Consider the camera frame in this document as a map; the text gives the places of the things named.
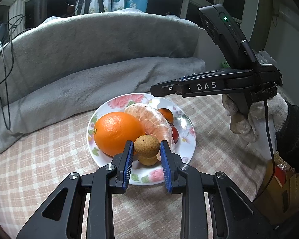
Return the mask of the white gloved right hand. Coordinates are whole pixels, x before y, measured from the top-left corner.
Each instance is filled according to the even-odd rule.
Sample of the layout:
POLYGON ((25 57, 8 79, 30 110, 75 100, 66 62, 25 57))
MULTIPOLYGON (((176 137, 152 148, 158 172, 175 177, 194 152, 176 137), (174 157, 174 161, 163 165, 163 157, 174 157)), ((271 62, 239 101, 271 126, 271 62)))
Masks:
POLYGON ((269 146, 272 146, 273 152, 276 152, 276 133, 282 130, 288 116, 288 105, 285 99, 278 93, 267 100, 270 142, 266 133, 263 101, 253 103, 247 116, 238 111, 238 107, 227 94, 222 96, 222 104, 227 115, 230 116, 230 130, 240 137, 244 146, 250 144, 264 159, 270 160, 272 155, 269 146))

